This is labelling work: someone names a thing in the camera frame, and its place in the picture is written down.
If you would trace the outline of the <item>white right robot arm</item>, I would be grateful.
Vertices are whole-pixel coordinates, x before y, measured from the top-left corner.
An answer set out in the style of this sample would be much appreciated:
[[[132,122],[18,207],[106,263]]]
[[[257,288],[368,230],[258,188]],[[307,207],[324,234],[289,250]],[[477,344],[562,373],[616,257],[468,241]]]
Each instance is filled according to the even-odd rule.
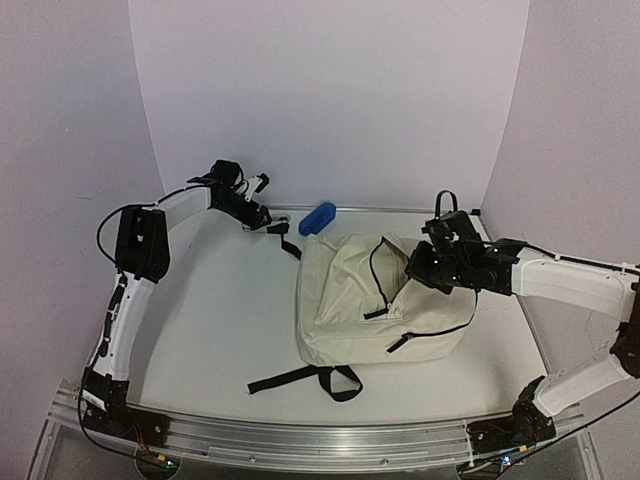
[[[418,244],[407,275],[450,294],[456,288],[546,299],[618,323],[612,344],[577,366],[544,377],[530,402],[546,417],[614,384],[639,377],[639,272],[627,264],[553,254],[521,240]]]

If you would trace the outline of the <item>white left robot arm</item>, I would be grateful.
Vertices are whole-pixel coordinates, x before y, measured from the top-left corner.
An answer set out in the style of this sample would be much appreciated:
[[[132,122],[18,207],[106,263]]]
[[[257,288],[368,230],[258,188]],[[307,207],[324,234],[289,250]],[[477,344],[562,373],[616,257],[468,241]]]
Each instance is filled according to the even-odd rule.
[[[97,420],[110,433],[124,435],[134,426],[133,411],[123,404],[131,352],[151,293],[169,270],[170,231],[206,210],[221,211],[250,231],[260,230],[272,219],[253,196],[268,183],[264,173],[231,182],[207,174],[154,203],[127,205],[118,211],[114,291],[101,338],[82,380],[82,398],[96,406]]]

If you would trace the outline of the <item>cream white backpack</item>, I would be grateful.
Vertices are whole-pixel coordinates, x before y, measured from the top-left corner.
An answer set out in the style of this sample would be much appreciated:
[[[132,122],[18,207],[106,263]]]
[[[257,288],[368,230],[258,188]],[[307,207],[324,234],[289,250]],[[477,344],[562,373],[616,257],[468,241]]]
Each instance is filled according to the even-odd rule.
[[[250,393],[308,377],[335,402],[364,389],[358,366],[448,356],[470,326],[479,296],[446,294],[410,278],[421,241],[394,233],[316,237],[300,254],[295,340],[303,367],[248,384]]]

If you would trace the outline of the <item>silver stapler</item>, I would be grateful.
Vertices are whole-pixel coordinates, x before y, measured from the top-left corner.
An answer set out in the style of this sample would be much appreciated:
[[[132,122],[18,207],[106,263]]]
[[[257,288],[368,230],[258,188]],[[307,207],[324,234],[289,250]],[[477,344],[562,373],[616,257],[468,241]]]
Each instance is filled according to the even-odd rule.
[[[282,230],[284,225],[286,225],[286,229],[291,222],[291,216],[289,214],[274,214],[271,216],[271,220],[268,223],[260,225],[258,228],[251,228],[247,225],[243,225],[242,229],[246,232],[265,232],[268,233],[270,231],[278,232]]]

